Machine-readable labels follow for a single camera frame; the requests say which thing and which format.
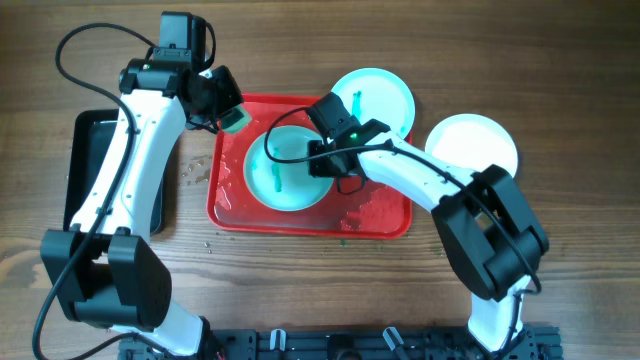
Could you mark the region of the light blue plate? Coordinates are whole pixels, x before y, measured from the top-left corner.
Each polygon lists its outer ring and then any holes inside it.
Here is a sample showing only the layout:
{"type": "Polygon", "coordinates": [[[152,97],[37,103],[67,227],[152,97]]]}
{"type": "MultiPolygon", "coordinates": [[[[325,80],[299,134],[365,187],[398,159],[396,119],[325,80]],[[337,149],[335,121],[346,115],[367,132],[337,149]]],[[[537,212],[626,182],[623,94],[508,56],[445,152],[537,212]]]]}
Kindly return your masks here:
{"type": "MultiPolygon", "coordinates": [[[[270,160],[264,151],[266,134],[249,147],[244,159],[244,180],[250,193],[268,208],[293,212],[309,208],[322,200],[332,188],[333,179],[310,175],[309,163],[282,164],[270,160]]],[[[309,141],[320,140],[314,131],[301,126],[275,128],[268,149],[279,159],[306,157],[309,141]]]]}
{"type": "Polygon", "coordinates": [[[360,68],[340,78],[331,91],[361,124],[378,120],[405,139],[414,124],[416,106],[407,84],[381,68],[360,68]]]}

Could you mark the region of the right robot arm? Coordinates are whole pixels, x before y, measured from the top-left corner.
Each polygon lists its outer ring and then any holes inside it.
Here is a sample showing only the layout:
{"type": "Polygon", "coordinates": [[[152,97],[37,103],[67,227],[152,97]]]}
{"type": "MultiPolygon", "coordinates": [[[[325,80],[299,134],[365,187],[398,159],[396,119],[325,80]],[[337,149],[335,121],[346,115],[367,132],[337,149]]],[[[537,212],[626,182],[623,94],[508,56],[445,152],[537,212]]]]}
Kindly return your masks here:
{"type": "Polygon", "coordinates": [[[313,123],[321,139],[314,163],[333,177],[358,175],[400,192],[429,212],[459,280],[472,294],[468,330],[489,353],[504,355],[522,330],[526,294],[549,240],[512,176],[491,165],[477,172],[437,160],[378,120],[313,123]]]}

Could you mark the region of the green scrubbing sponge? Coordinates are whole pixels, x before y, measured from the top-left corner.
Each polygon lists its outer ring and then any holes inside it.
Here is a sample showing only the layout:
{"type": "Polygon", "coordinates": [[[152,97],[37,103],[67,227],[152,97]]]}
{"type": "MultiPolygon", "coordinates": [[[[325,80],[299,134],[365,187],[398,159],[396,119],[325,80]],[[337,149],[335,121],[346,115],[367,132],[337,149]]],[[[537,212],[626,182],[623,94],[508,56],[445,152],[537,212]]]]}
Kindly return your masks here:
{"type": "Polygon", "coordinates": [[[220,128],[229,134],[236,134],[246,127],[251,121],[251,115],[242,106],[237,105],[220,117],[220,128]]]}

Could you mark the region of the white plate green smear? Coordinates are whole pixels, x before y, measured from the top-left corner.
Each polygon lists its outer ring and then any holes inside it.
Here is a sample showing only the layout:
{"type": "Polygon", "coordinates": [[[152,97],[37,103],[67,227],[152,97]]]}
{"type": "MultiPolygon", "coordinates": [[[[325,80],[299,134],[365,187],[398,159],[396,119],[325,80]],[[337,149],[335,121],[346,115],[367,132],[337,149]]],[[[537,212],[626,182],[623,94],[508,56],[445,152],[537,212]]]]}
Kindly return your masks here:
{"type": "Polygon", "coordinates": [[[519,155],[511,135],[496,121],[479,114],[452,115],[427,137],[425,152],[457,167],[484,171],[498,165],[516,177],[519,155]]]}

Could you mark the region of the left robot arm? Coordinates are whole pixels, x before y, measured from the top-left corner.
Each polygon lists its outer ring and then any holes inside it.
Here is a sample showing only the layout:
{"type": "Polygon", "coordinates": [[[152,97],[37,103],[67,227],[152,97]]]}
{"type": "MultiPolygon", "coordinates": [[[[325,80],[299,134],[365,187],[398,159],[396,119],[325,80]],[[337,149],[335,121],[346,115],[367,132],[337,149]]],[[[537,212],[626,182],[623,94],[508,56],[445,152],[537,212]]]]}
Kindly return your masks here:
{"type": "Polygon", "coordinates": [[[206,319],[172,298],[169,270],[150,247],[156,194],[186,126],[237,131],[249,120],[226,66],[132,60],[115,98],[119,123],[92,185],[66,231],[48,230],[40,255],[52,288],[32,335],[36,358],[52,303],[71,321],[111,328],[169,358],[202,359],[216,343],[206,319]]]}

